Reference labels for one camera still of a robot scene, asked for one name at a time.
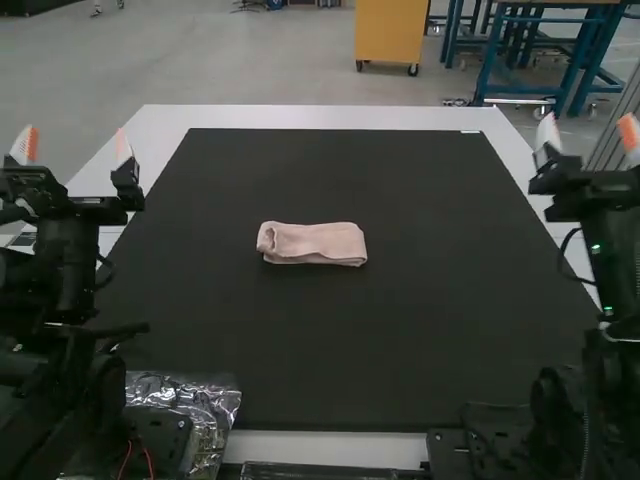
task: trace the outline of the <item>aluminum foil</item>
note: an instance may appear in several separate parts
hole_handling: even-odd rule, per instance
[[[179,478],[215,479],[242,399],[232,377],[127,372],[125,395],[128,407],[153,407],[188,415],[193,429]],[[63,477],[64,480],[97,478],[104,477]]]

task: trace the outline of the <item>blue metal frame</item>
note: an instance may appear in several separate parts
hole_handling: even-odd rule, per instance
[[[556,111],[556,114],[562,112],[562,109],[567,102],[567,97],[569,92],[571,91],[571,87],[575,82],[577,74],[585,63],[586,55],[589,49],[593,46],[594,37],[600,25],[603,25],[607,22],[608,19],[608,7],[592,4],[589,5],[591,13],[586,16],[584,19],[572,19],[572,18],[541,18],[541,14],[536,9],[533,13],[531,9],[525,9],[522,16],[518,16],[518,9],[522,8],[521,3],[509,3],[509,2],[499,2],[496,8],[496,13],[493,20],[493,25],[491,27],[491,32],[489,35],[489,41],[487,44],[487,51],[485,54],[485,61],[478,75],[478,79],[476,82],[476,92],[472,101],[472,105],[483,105],[486,95],[488,93],[505,93],[505,94],[521,94],[521,95],[543,95],[543,96],[554,96],[555,104],[553,105],[553,109]],[[572,8],[579,9],[585,8],[585,5],[579,4],[542,4],[539,5],[542,8]],[[527,42],[524,43],[523,49],[523,38],[524,38],[524,30],[521,33],[519,31],[519,24],[540,24],[540,23],[580,23],[583,24],[583,32],[576,40],[576,43],[573,48],[573,56],[572,61],[567,67],[565,74],[562,78],[562,81],[558,87],[547,87],[547,86],[525,86],[522,85],[513,75],[509,74],[505,68],[501,68],[500,73],[508,73],[507,85],[492,85],[489,83],[489,79],[496,65],[496,60],[498,57],[498,51],[500,48],[500,33],[502,32],[502,26],[505,22],[511,23],[514,25],[511,30],[513,32],[513,41],[511,42],[510,50],[507,52],[507,66],[509,63],[515,65],[518,60],[518,56],[520,53],[526,53],[528,51],[528,55],[530,56],[531,49],[531,40],[527,38]]]
[[[576,89],[573,101],[567,110],[568,116],[575,117],[580,115],[587,101],[587,96],[590,93],[620,93],[624,89],[625,82],[603,70],[600,65],[618,29],[618,25],[625,14],[626,8],[627,5],[625,4],[611,5],[608,7],[608,20],[602,25],[598,32],[598,38],[590,52],[589,63]],[[596,77],[604,80],[605,85],[595,85],[594,80]]]

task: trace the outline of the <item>white table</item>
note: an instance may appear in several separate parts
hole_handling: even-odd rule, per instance
[[[531,148],[497,108],[145,105],[124,126],[140,163],[140,185],[145,194],[153,187],[190,128],[482,132],[525,196],[529,179],[535,173]],[[115,158],[114,137],[67,184],[69,194],[115,195],[110,180],[111,170],[117,167]],[[425,146],[424,161],[429,161],[428,146]],[[550,198],[527,196],[527,200],[544,222],[543,211],[551,204]],[[558,245],[576,226],[569,223],[544,225]],[[105,227],[101,230],[103,255],[111,251],[125,228]],[[31,226],[25,228],[25,231],[33,230]],[[569,245],[566,256],[577,275],[591,278],[580,236]],[[597,303],[595,289],[588,290]],[[234,430],[225,461],[242,463],[247,460],[416,469],[421,461],[427,460],[427,452],[424,434]]]

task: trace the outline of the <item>black mount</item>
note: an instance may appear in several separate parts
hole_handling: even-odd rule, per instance
[[[548,222],[580,223],[602,314],[582,365],[543,368],[528,405],[469,403],[460,428],[431,430],[434,480],[640,478],[640,166],[589,172],[544,153],[529,194],[553,196]]]
[[[1,480],[58,478],[79,446],[122,418],[126,368],[112,347],[149,326],[82,325],[113,278],[96,280],[98,260],[113,267],[100,256],[100,226],[144,209],[138,172],[132,154],[111,174],[116,197],[70,198],[46,167],[4,159],[2,219],[37,233],[33,254],[0,249],[0,335],[15,339],[0,352]]]

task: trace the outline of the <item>cable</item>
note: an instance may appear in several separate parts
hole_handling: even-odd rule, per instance
[[[598,329],[602,336],[611,343],[640,343],[640,338],[616,338],[607,333],[607,329],[611,326],[609,322],[600,322]]]
[[[95,291],[98,292],[109,285],[111,282],[113,282],[113,279],[116,277],[116,266],[111,260],[108,260],[100,255],[100,252],[98,252],[96,258],[107,269],[107,276],[102,281],[96,282]]]
[[[147,465],[149,466],[149,480],[155,480],[155,476],[153,473],[153,462],[151,461],[151,454],[146,447],[142,447],[142,451],[144,452],[145,457],[147,457]]]
[[[122,480],[122,474],[124,473],[124,469],[127,466],[127,463],[129,463],[129,458],[131,458],[131,451],[133,450],[133,443],[131,442],[131,440],[128,440],[127,443],[128,443],[127,454],[124,456],[124,460],[122,461],[122,465],[120,465],[120,470],[118,471],[118,476],[116,477],[116,480]]]
[[[567,233],[567,235],[564,237],[564,239],[562,240],[562,243],[560,244],[560,251],[558,252],[558,260],[557,260],[556,266],[558,268],[558,272],[560,273],[560,275],[562,275],[566,279],[574,282],[580,282],[580,283],[585,283],[587,285],[596,286],[596,282],[594,282],[593,280],[588,280],[586,278],[578,277],[577,275],[569,273],[564,269],[564,263],[563,263],[563,260],[565,259],[564,254],[567,251],[569,242],[571,242],[571,239],[573,238],[573,236],[576,233],[578,233],[580,230],[582,230],[582,228],[580,227],[572,228],[569,231],[569,233]]]

